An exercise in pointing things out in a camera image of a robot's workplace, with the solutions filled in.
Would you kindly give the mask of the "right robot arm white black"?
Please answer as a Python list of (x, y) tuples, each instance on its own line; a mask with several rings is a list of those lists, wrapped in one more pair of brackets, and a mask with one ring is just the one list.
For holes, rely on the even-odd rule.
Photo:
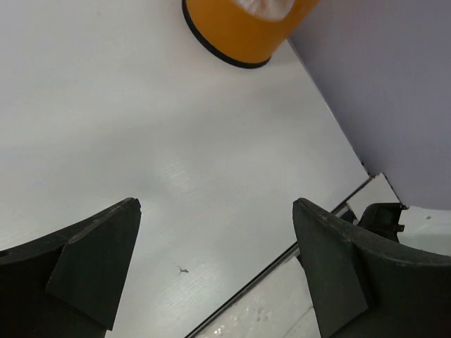
[(450, 255), (450, 212), (376, 203), (354, 212), (364, 229), (406, 246), (445, 256)]

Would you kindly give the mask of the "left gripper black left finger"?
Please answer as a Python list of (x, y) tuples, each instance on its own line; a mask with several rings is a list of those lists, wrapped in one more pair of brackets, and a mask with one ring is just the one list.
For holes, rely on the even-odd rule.
[(2, 337), (104, 337), (113, 329), (140, 228), (126, 198), (1, 251)]

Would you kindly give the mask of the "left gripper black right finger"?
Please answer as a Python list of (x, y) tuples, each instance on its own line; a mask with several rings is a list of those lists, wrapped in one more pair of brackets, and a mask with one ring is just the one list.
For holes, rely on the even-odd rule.
[(297, 244), (322, 337), (449, 337), (450, 257), (399, 242), (400, 203), (357, 224), (301, 198)]

